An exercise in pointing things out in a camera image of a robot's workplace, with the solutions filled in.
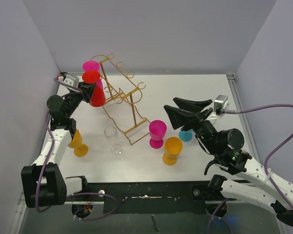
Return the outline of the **red plastic wine glass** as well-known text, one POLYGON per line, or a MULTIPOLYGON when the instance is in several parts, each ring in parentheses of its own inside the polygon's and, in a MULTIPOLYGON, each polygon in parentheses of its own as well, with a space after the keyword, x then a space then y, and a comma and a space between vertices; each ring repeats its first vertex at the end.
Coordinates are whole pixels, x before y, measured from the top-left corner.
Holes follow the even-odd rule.
POLYGON ((101 107, 105 104, 106 98, 103 91, 103 83, 101 81, 101 75, 98 71, 88 70, 82 75, 82 79, 85 83, 96 84, 90 105, 93 107, 101 107))

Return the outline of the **pink plastic wine glass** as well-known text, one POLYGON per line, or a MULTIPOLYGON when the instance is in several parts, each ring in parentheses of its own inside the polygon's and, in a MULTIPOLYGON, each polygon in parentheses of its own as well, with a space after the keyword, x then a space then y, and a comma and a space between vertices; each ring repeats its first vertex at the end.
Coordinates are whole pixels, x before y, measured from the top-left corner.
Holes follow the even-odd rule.
POLYGON ((164 144, 164 136, 167 132, 167 125, 161 120, 154 120, 149 125, 149 144, 154 149, 159 149, 164 144))
MULTIPOLYGON (((101 66, 98 62, 94 61, 94 60, 89 60, 89 61, 86 61, 84 64, 83 64, 83 70, 85 72, 87 71, 97 71, 99 72, 101 66)), ((100 80, 97 82, 97 85, 103 89, 103 82, 102 82, 102 77, 100 76, 100 80)))

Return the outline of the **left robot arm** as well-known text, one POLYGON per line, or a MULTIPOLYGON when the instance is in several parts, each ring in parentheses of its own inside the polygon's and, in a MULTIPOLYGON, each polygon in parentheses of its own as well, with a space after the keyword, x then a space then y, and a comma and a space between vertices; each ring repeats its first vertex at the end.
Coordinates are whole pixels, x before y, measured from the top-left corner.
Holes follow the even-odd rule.
POLYGON ((71 116, 81 102, 90 102, 95 88, 95 83, 81 82, 78 87, 68 86, 69 93, 64 96, 52 95, 47 100, 49 139, 32 165, 23 167, 21 171, 28 208, 43 212, 50 206, 63 205, 70 194, 78 200, 88 198, 90 188, 84 185, 84 177, 64 179, 59 164, 66 148, 78 133, 76 121, 71 116))

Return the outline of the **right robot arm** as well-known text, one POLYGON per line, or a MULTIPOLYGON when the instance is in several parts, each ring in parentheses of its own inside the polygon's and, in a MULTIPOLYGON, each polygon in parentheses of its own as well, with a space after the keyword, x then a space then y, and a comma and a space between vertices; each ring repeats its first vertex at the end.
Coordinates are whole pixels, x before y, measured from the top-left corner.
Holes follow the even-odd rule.
POLYGON ((213 199, 231 198, 261 207, 276 216, 284 224, 293 227, 293 183, 273 173, 244 151, 244 137, 240 130, 217 131, 211 120, 225 114, 241 114, 228 110, 228 97, 219 95, 215 100, 192 101, 175 97, 176 107, 164 106, 174 130, 193 130, 201 148, 214 159, 212 165, 222 171, 249 182, 235 182, 222 175, 214 175, 208 185, 208 195, 213 199))

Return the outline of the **teal plastic wine glass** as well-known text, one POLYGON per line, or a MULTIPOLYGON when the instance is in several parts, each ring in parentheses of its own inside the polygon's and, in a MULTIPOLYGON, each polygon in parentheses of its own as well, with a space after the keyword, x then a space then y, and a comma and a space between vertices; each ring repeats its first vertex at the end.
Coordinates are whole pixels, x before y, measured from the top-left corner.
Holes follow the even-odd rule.
POLYGON ((178 137, 182 142, 189 142, 192 140, 193 137, 193 130, 188 131, 180 131, 178 137))

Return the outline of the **orange plastic wine glass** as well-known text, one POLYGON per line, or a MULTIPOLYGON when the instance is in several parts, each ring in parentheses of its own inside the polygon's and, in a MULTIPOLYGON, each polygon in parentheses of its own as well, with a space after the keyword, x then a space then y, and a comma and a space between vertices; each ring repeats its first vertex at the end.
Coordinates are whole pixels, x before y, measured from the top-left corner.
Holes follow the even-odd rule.
POLYGON ((74 155, 77 157, 83 157, 88 153, 88 146, 83 143, 83 138, 77 129, 75 135, 68 147, 74 150, 74 155))
POLYGON ((163 154, 163 162, 172 166, 176 164, 178 160, 178 156, 183 149, 182 141, 177 137, 170 137, 165 141, 164 145, 164 154, 163 154))

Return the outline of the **clear wine glass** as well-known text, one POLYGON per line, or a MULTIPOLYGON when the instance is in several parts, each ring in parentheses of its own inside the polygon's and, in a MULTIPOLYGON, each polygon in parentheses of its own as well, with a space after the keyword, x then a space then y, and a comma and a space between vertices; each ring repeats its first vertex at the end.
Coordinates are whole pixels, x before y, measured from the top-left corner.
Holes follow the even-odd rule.
POLYGON ((104 130, 104 135, 109 142, 110 145, 110 152, 114 156, 120 156, 123 152, 123 148, 119 143, 118 140, 118 132, 116 127, 114 126, 107 126, 104 130))

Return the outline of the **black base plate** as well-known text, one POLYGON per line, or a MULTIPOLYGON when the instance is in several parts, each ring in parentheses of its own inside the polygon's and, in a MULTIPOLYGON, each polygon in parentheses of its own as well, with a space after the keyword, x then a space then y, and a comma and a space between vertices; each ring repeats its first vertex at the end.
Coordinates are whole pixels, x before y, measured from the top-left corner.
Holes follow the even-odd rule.
POLYGON ((204 214, 224 197, 208 188, 208 181, 89 183, 87 195, 68 196, 67 201, 102 202, 103 213, 204 214))

